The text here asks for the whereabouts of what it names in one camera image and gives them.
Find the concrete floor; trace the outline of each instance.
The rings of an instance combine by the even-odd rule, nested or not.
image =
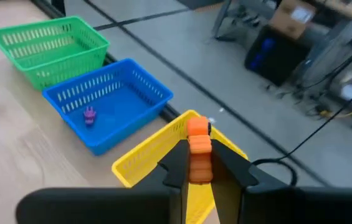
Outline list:
[[[176,0],[91,2],[117,22],[185,9]],[[67,15],[80,15],[94,27],[111,24],[83,0],[65,3]],[[281,156],[229,111],[223,110],[174,70],[177,68],[197,81],[288,151],[321,125],[323,121],[305,116],[290,97],[278,100],[263,91],[266,81],[243,66],[248,46],[211,38],[210,31],[218,10],[186,11],[125,24],[124,28],[146,44],[150,48],[148,50],[119,27],[103,29],[100,33],[111,42],[108,51],[115,58],[133,58],[169,87],[174,93],[169,103],[180,113],[194,109],[215,119],[214,125],[252,161]],[[248,30],[247,33],[254,36],[255,31]],[[352,129],[346,122],[332,121],[294,156],[330,185],[352,187]],[[289,180],[289,173],[283,167],[266,165],[263,169],[281,180]],[[304,170],[298,167],[297,170],[299,185],[321,185]]]

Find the orange block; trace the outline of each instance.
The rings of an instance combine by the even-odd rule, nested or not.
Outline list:
[[[192,184],[208,184],[213,179],[212,170],[190,170],[189,181]]]
[[[212,163],[210,161],[193,160],[189,164],[189,170],[212,170]]]
[[[191,118],[187,121],[188,136],[208,135],[209,121],[206,117]]]
[[[203,153],[211,153],[212,145],[211,144],[190,144],[189,149],[191,154],[203,154]]]
[[[208,135],[188,136],[190,144],[212,144],[211,137]]]
[[[211,154],[210,153],[191,154],[190,159],[194,161],[211,161]]]

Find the blue basket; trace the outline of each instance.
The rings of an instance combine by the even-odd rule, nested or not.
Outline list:
[[[96,156],[155,119],[173,97],[131,59],[54,85],[43,95]],[[84,120],[87,106],[97,112],[91,126]]]

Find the wooden table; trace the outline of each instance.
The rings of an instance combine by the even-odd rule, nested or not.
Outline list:
[[[46,19],[30,1],[0,1],[0,27]],[[16,222],[17,202],[33,190],[120,187],[112,163],[165,124],[158,118],[94,157],[0,51],[0,224]]]

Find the purple toy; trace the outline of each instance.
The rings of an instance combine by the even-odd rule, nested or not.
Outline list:
[[[84,121],[86,122],[86,125],[92,125],[94,123],[95,114],[96,112],[93,110],[92,106],[90,109],[88,107],[86,108],[84,111]]]

